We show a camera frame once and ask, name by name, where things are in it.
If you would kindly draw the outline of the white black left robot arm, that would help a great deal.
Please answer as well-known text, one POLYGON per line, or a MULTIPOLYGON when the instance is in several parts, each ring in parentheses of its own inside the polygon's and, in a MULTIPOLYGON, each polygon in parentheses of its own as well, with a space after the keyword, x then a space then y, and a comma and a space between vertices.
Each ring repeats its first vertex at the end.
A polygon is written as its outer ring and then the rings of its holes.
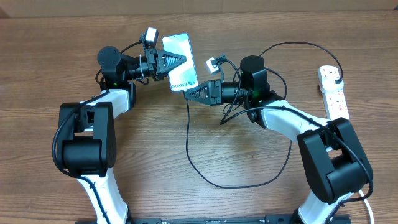
POLYGON ((89 100, 64 103, 52 143, 57 169, 77 179, 85 188, 96 212, 96 223, 132 223, 127 203, 119 192, 113 167, 116 162, 114 120, 132 110, 135 81, 164 79, 173 69, 192 59, 191 50, 171 52, 145 47, 134 58, 113 46, 97 56, 102 78, 101 93, 89 100))

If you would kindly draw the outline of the blue Galaxy smartphone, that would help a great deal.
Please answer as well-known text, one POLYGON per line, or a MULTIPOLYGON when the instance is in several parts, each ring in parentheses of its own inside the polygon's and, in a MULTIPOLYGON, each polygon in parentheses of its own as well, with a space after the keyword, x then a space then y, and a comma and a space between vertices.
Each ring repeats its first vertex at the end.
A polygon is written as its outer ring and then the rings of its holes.
POLYGON ((169 71, 170 90, 185 91, 198 86, 198 78, 193 61, 192 47, 187 33, 164 36, 163 48, 173 55, 166 56, 166 65, 175 66, 169 71))

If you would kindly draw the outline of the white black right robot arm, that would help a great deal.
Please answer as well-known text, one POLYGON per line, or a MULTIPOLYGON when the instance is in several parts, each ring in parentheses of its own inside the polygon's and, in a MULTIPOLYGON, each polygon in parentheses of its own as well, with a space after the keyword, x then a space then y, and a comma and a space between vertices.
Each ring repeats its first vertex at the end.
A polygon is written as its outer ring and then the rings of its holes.
POLYGON ((266 223, 351 223, 337 215, 348 202, 373 192, 373 170, 346 118, 317 118, 291 106, 270 89, 264 59, 250 55, 236 69, 238 81, 209 80, 184 92, 186 100, 206 105, 242 103, 249 119, 296 142, 311 192, 291 215, 266 215, 266 223))

